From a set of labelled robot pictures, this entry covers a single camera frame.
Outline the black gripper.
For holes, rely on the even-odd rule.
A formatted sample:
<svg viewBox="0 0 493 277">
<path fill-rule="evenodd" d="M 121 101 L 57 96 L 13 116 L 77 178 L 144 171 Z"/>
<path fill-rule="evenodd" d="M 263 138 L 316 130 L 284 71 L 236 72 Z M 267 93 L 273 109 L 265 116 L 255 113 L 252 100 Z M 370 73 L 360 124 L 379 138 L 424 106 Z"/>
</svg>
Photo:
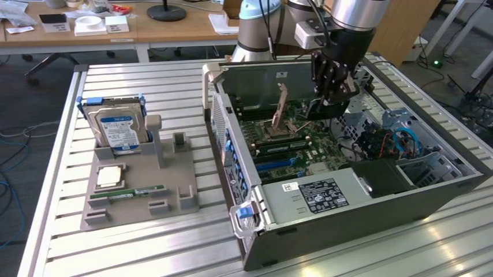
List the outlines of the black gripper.
<svg viewBox="0 0 493 277">
<path fill-rule="evenodd" d="M 328 32 L 328 43 L 321 49 L 323 58 L 354 69 L 360 62 L 375 35 L 375 28 L 368 31 L 336 29 Z"/>
</svg>

